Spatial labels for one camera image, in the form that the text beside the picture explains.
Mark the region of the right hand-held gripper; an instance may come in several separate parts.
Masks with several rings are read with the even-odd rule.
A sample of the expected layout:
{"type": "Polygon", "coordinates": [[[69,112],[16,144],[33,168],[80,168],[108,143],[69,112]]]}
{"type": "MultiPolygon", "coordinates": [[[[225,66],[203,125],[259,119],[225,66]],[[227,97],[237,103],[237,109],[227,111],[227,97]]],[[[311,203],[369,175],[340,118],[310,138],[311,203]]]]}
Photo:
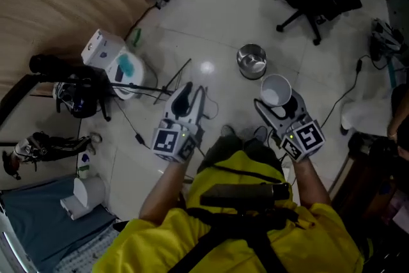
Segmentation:
{"type": "Polygon", "coordinates": [[[316,153],[325,143],[317,120],[307,112],[304,99],[294,89],[285,104],[285,117],[276,115],[271,107],[254,99],[254,107],[261,119],[275,130],[275,140],[291,160],[300,162],[316,153]]]}

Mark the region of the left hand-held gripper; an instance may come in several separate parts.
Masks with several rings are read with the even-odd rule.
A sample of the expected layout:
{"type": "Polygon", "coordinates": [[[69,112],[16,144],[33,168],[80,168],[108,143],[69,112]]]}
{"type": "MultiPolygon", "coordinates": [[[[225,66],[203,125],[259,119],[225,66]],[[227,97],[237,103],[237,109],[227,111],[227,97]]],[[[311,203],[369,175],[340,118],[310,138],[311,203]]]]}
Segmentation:
{"type": "Polygon", "coordinates": [[[200,120],[204,112],[206,91],[200,86],[192,101],[192,117],[184,117],[190,109],[189,95],[193,83],[179,87],[166,101],[165,115],[154,130],[152,152],[159,158],[186,163],[200,146],[203,129],[200,120]]]}

